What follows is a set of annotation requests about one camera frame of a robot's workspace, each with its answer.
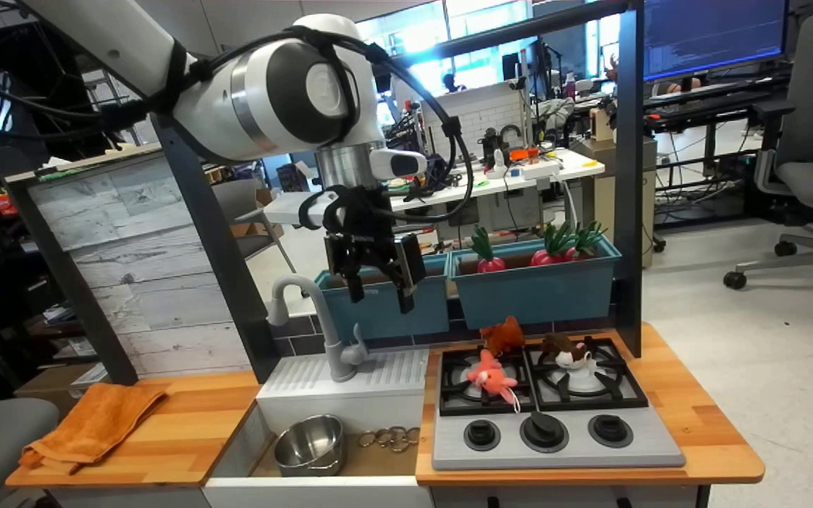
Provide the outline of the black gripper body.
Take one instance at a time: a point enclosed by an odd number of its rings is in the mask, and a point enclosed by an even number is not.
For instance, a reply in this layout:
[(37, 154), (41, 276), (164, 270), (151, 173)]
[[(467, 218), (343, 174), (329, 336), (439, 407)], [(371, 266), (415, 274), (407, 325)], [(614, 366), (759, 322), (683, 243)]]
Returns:
[(409, 263), (395, 243), (387, 195), (370, 187), (332, 187), (332, 195), (336, 199), (320, 214), (326, 267), (356, 276), (363, 266), (371, 266), (390, 280), (402, 280)]

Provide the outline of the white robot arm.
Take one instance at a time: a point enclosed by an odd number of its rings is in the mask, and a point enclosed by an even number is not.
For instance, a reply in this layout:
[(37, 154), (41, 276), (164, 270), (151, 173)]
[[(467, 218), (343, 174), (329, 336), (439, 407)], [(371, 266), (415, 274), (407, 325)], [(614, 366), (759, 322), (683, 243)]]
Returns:
[(363, 267), (395, 284), (402, 314), (426, 276), (418, 240), (395, 237), (383, 184), (392, 157), (375, 112), (375, 71), (383, 50), (340, 13), (304, 13), (222, 57), (188, 57), (134, 0), (25, 0), (27, 10), (104, 63), (145, 106), (210, 157), (248, 161), (274, 153), (315, 153), (332, 199), (318, 222), (326, 267), (363, 300)]

